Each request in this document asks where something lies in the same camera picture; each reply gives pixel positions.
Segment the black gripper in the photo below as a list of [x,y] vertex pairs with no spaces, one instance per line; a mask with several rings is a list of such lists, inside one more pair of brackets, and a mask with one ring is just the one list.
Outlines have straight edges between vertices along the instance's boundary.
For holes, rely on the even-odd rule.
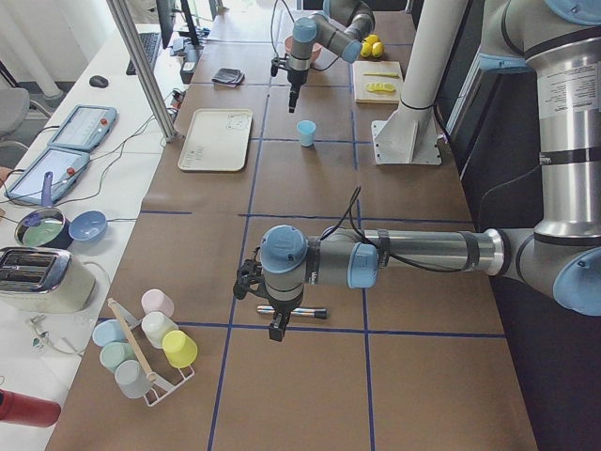
[[273,318],[269,326],[269,338],[273,341],[282,341],[285,337],[289,316],[299,306],[299,298],[286,301],[270,299],[269,303],[273,308]]
[[288,112],[296,111],[301,86],[307,82],[308,70],[295,70],[289,68],[287,71],[287,80],[291,84],[289,90]]

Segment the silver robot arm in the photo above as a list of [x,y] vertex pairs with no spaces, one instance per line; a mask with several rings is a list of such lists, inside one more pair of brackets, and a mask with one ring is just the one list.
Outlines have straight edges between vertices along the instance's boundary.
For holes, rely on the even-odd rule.
[[[424,1],[397,110],[373,123],[377,163],[413,163],[429,122],[452,43],[427,44],[428,31],[454,36],[468,1]],[[306,80],[308,57],[319,42],[354,62],[359,39],[375,18],[361,1],[324,1],[323,12],[298,19],[293,28],[289,111]],[[370,288],[378,270],[397,261],[431,272],[486,272],[520,280],[565,308],[600,316],[600,1],[485,1],[480,68],[536,73],[543,219],[533,228],[475,232],[362,231],[353,225],[355,190],[343,218],[318,237],[291,225],[265,233],[256,272],[238,269],[242,285],[274,313],[270,339],[282,341],[305,285]]]
[[353,64],[362,41],[375,30],[372,9],[363,1],[324,1],[323,9],[295,21],[284,69],[290,83],[288,112],[294,113],[301,87],[307,82],[315,43]]

